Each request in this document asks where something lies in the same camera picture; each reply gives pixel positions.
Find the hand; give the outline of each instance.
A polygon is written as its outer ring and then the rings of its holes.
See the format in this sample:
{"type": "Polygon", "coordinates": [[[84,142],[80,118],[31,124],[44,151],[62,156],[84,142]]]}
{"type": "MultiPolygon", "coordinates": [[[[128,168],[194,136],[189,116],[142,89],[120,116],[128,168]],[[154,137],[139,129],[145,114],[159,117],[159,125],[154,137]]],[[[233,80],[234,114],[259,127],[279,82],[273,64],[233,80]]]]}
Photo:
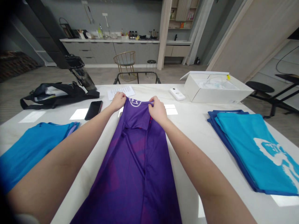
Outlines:
{"type": "Polygon", "coordinates": [[[152,116],[152,118],[160,125],[162,122],[167,121],[168,118],[164,103],[162,103],[157,96],[152,97],[149,101],[153,101],[154,105],[152,106],[151,104],[149,104],[149,114],[152,116]]]}
{"type": "Polygon", "coordinates": [[[123,92],[117,92],[109,107],[113,110],[113,112],[116,112],[124,106],[126,99],[126,95],[123,92]]]}

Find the black cable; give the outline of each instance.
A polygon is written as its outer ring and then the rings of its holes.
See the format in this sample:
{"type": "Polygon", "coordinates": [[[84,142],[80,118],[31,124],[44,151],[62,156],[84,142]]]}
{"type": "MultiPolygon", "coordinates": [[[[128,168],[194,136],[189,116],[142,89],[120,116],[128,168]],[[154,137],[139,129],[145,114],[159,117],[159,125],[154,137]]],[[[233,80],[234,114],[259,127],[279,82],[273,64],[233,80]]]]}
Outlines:
{"type": "MultiPolygon", "coordinates": [[[[293,50],[291,50],[289,53],[291,53],[292,51],[296,50],[298,47],[299,47],[299,46],[295,47],[295,48],[294,48],[293,50]]],[[[283,73],[283,72],[280,72],[280,71],[278,70],[277,66],[278,66],[279,62],[277,62],[277,64],[276,64],[276,67],[275,67],[275,68],[276,68],[276,71],[278,71],[279,73],[285,74],[285,75],[290,75],[289,73],[283,73]]]]}

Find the white logo print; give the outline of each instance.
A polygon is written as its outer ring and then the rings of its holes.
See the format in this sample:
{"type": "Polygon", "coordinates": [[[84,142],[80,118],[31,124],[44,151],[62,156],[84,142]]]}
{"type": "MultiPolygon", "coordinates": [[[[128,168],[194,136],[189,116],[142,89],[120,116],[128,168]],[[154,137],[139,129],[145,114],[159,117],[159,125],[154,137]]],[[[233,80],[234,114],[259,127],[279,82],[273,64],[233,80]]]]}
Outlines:
{"type": "Polygon", "coordinates": [[[138,103],[138,100],[135,100],[132,98],[130,98],[129,101],[133,107],[139,107],[141,105],[141,101],[140,101],[140,103],[138,103]]]}
{"type": "Polygon", "coordinates": [[[280,144],[276,145],[260,138],[253,138],[253,140],[255,141],[256,145],[259,147],[259,150],[266,157],[268,157],[275,165],[282,167],[283,171],[292,180],[293,184],[295,185],[299,193],[299,182],[295,178],[295,177],[299,178],[299,175],[295,172],[293,164],[291,164],[290,161],[288,160],[286,153],[284,152],[281,145],[280,144]],[[282,164],[283,161],[288,163],[288,166],[282,164]]]}

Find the gold chair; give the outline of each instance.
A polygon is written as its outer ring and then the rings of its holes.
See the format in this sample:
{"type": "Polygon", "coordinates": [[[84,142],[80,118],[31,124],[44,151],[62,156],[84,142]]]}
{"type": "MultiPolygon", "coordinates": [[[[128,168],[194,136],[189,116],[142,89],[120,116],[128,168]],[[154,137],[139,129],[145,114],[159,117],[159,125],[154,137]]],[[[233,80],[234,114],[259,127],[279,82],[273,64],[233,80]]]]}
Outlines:
{"type": "Polygon", "coordinates": [[[121,78],[124,81],[130,82],[130,81],[137,79],[137,77],[134,73],[135,71],[134,71],[134,67],[133,67],[133,65],[135,64],[135,51],[127,51],[127,52],[118,54],[113,58],[113,60],[118,66],[119,73],[123,72],[121,69],[122,67],[126,67],[127,72],[129,72],[128,67],[130,67],[131,72],[133,72],[132,76],[130,74],[128,74],[128,76],[124,77],[123,74],[121,74],[121,78]]]}

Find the purple shirt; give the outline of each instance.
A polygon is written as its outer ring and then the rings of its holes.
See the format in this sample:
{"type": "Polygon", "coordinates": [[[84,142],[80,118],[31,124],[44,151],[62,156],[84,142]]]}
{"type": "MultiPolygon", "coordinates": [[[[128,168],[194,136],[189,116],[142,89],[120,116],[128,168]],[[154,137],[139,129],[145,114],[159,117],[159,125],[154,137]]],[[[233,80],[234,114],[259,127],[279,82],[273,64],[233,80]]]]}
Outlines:
{"type": "Polygon", "coordinates": [[[75,223],[182,223],[165,131],[149,102],[127,98],[75,223]]]}

